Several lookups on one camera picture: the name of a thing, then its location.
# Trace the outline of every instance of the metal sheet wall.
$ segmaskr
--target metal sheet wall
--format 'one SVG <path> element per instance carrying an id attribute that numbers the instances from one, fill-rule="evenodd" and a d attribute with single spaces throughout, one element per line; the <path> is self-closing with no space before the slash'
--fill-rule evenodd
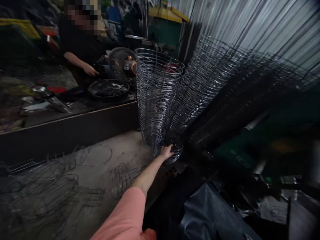
<path id="1" fill-rule="evenodd" d="M 202 34 L 271 52 L 319 72 L 320 17 L 316 0 L 171 0 L 190 17 L 179 52 L 189 62 Z"/>

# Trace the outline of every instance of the black round tray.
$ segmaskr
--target black round tray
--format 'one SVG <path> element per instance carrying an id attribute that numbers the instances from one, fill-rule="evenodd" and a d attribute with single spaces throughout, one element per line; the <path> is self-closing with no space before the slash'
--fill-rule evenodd
<path id="1" fill-rule="evenodd" d="M 100 101 L 119 102 L 127 98 L 129 84 L 117 79 L 103 79 L 93 82 L 89 86 L 88 92 Z"/>

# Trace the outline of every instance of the person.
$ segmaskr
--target person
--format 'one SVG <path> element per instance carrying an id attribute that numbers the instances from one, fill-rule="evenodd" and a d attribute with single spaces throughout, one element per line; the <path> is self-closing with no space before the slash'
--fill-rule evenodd
<path id="1" fill-rule="evenodd" d="M 106 50 L 117 43 L 101 36 L 101 13 L 81 0 L 65 0 L 64 14 L 59 19 L 59 34 L 63 56 L 88 76 L 97 76 L 93 67 L 106 62 Z"/>
<path id="2" fill-rule="evenodd" d="M 148 190 L 165 160 L 174 153 L 172 144 L 162 146 L 160 155 L 136 178 L 123 194 L 113 212 L 102 224 L 91 240 L 156 239 L 156 232 L 150 228 L 142 232 L 142 223 Z"/>

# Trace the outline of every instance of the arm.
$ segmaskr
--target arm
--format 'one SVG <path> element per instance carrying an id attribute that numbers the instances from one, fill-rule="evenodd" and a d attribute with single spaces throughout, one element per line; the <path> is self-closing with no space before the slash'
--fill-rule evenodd
<path id="1" fill-rule="evenodd" d="M 82 68 L 89 76 L 95 76 L 96 74 L 99 74 L 92 66 L 79 59 L 72 52 L 65 52 L 63 56 L 73 65 Z"/>
<path id="2" fill-rule="evenodd" d="M 171 147 L 161 148 L 161 154 L 136 178 L 91 240 L 140 239 L 147 191 L 161 164 L 173 155 Z"/>
<path id="3" fill-rule="evenodd" d="M 131 187 L 140 188 L 144 195 L 147 197 L 147 192 L 151 184 L 153 183 L 153 180 L 162 163 L 174 154 L 173 152 L 170 152 L 171 148 L 172 144 L 169 147 L 162 146 L 161 154 L 156 157 L 142 173 L 140 173 Z"/>

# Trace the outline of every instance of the black shirt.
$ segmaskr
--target black shirt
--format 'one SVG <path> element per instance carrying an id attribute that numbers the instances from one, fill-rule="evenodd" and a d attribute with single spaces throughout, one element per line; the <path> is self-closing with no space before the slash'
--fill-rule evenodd
<path id="1" fill-rule="evenodd" d="M 82 61 L 93 64 L 106 54 L 106 46 L 98 40 L 98 36 L 79 26 L 73 25 L 63 14 L 59 20 L 59 33 L 62 52 L 71 52 Z"/>

